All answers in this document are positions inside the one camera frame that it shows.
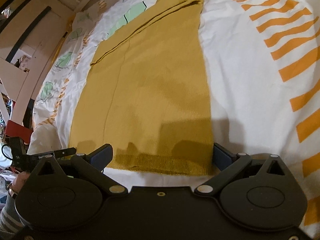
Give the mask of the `grey striped sleeve forearm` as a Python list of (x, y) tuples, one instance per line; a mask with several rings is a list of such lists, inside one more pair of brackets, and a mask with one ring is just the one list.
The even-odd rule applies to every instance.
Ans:
[(23, 227), (15, 209), (15, 200), (7, 194), (6, 203), (1, 209), (1, 239), (11, 239)]

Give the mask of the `person's left hand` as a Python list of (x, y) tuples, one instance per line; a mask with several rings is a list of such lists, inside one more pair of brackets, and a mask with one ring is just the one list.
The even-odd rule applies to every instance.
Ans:
[(15, 198), (18, 195), (29, 176), (29, 172), (21, 172), (16, 176), (14, 181), (9, 184), (9, 194), (12, 198)]

